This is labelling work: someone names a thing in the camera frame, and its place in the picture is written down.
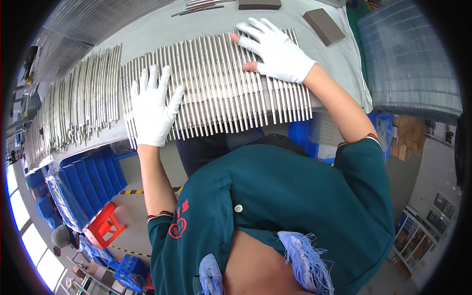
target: light blue patch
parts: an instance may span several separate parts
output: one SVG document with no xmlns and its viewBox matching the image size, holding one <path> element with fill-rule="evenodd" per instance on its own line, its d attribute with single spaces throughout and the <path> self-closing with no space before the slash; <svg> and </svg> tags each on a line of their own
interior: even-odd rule
<svg viewBox="0 0 472 295">
<path fill-rule="evenodd" d="M 285 247 L 287 262 L 292 262 L 296 280 L 310 293 L 333 295 L 334 287 L 326 263 L 320 258 L 326 249 L 312 247 L 314 234 L 279 231 L 277 235 Z"/>
<path fill-rule="evenodd" d="M 213 254 L 208 254 L 203 257 L 200 262 L 200 283 L 203 292 L 199 294 L 205 295 L 224 295 L 225 288 L 223 287 L 223 276 L 216 263 L 216 258 Z"/>
</svg>

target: red embroidered logo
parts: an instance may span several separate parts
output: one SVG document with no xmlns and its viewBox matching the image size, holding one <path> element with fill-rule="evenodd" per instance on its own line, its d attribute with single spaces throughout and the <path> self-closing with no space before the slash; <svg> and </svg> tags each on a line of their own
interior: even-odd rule
<svg viewBox="0 0 472 295">
<path fill-rule="evenodd" d="M 182 204 L 182 213 L 187 211 L 188 209 L 188 200 L 185 200 L 185 202 Z"/>
<path fill-rule="evenodd" d="M 188 200 L 185 200 L 182 204 L 182 213 L 188 209 Z M 175 239 L 182 236 L 185 229 L 187 228 L 187 220 L 180 218 L 180 207 L 177 208 L 177 223 L 173 223 L 169 227 L 169 235 Z"/>
<path fill-rule="evenodd" d="M 169 235 L 175 239 L 180 238 L 187 228 L 187 220 L 185 218 L 177 219 L 177 223 L 171 224 L 169 227 Z"/>
</svg>

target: white cotton glove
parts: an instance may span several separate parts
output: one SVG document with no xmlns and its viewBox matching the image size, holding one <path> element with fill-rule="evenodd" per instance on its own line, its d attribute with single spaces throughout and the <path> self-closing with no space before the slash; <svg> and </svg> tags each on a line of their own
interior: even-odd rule
<svg viewBox="0 0 472 295">
<path fill-rule="evenodd" d="M 137 144 L 162 147 L 166 143 L 166 137 L 176 119 L 178 108 L 184 96 L 183 86 L 177 87 L 169 104 L 166 106 L 169 78 L 170 67 L 165 66 L 162 69 L 159 87 L 156 89 L 157 66 L 152 65 L 149 76 L 146 69 L 143 69 L 141 73 L 139 94 L 138 84 L 136 81 L 133 81 L 131 86 L 131 103 L 133 104 L 133 114 L 138 135 L 136 139 Z"/>
<path fill-rule="evenodd" d="M 279 80 L 303 83 L 316 61 L 309 58 L 270 21 L 265 18 L 257 21 L 252 17 L 248 20 L 253 26 L 243 22 L 237 24 L 236 27 L 253 37 L 257 42 L 244 36 L 240 36 L 239 41 L 236 40 L 236 36 L 232 36 L 231 39 L 260 56 L 263 63 L 257 63 L 256 71 L 261 75 Z M 247 64 L 243 69 L 254 70 Z"/>
</svg>

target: shirt button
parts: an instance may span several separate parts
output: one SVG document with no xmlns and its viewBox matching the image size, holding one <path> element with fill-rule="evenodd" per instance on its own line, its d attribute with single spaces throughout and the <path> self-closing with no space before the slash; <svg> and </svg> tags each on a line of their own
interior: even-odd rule
<svg viewBox="0 0 472 295">
<path fill-rule="evenodd" d="M 241 213 L 243 211 L 243 206 L 242 205 L 236 205 L 235 206 L 235 211 L 236 211 L 236 213 Z"/>
</svg>

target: tray of metal rods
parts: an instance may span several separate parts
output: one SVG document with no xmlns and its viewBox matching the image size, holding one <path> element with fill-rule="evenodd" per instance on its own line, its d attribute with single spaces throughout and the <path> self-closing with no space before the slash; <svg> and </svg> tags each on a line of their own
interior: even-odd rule
<svg viewBox="0 0 472 295">
<path fill-rule="evenodd" d="M 49 86 L 25 135 L 29 168 L 70 144 L 86 145 L 93 133 L 119 120 L 119 69 L 122 45 L 79 61 Z"/>
<path fill-rule="evenodd" d="M 283 31 L 298 45 L 293 29 Z M 229 33 L 225 33 L 199 36 L 160 47 L 123 65 L 120 69 L 121 103 L 131 147 L 137 148 L 138 136 L 131 103 L 131 84 L 136 81 L 139 85 L 142 69 L 149 70 L 154 64 L 159 69 L 158 83 L 162 68 L 165 65 L 171 68 L 166 103 L 177 86 L 183 85 L 185 88 L 168 141 L 241 132 L 268 125 L 268 106 L 274 124 L 277 124 L 277 118 L 279 123 L 312 118 L 310 95 L 304 85 L 268 78 L 268 91 L 264 92 L 262 83 L 265 79 L 258 73 L 242 70 L 243 64 L 251 61 L 256 61 L 256 56 L 239 47 L 231 41 Z"/>
</svg>

